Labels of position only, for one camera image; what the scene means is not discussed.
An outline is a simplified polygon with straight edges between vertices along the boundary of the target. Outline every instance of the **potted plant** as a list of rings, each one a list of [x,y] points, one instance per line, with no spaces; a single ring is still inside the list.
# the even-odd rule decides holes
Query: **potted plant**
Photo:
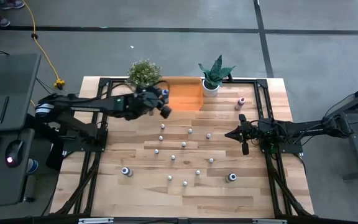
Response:
[[[162,77],[161,67],[151,63],[149,59],[132,63],[127,75],[129,78],[126,82],[142,88],[157,83]]]
[[[222,85],[222,79],[228,76],[231,70],[235,67],[222,68],[222,55],[220,55],[215,61],[211,70],[205,69],[200,63],[198,65],[205,75],[205,79],[203,80],[204,96],[216,96],[216,94],[218,94],[219,87]]]

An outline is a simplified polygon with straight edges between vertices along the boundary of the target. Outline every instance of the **wooden tabletop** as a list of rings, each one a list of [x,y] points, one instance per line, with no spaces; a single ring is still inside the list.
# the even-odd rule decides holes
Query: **wooden tabletop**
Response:
[[[99,78],[84,77],[80,96],[95,97]],[[283,79],[267,81],[274,117],[291,120]],[[113,95],[127,91],[120,86],[113,90]],[[234,111],[239,97],[246,99],[240,112]],[[92,216],[273,217],[265,157],[259,147],[250,143],[250,154],[243,156],[241,145],[224,137],[239,125],[239,113],[247,119],[258,119],[252,85],[224,84],[217,97],[204,97],[200,111],[172,111],[168,119],[157,112],[132,121],[109,118],[108,144],[102,153]],[[92,113],[76,113],[86,123],[91,116]],[[189,128],[193,129],[192,134],[188,134]],[[208,133],[212,135],[210,139],[206,139]],[[159,136],[163,136],[163,141],[158,140]],[[186,142],[186,147],[181,146],[182,142]],[[76,152],[63,161],[51,212],[62,207],[76,189],[83,157],[84,153]],[[313,213],[301,162],[294,155],[284,154],[283,164],[289,189]],[[134,175],[122,175],[123,167],[132,169]],[[237,180],[228,184],[224,177],[230,173],[235,173]],[[167,180],[168,175],[173,177],[171,181]],[[182,186],[183,181],[187,181],[186,187]],[[284,212],[280,190],[278,195]]]

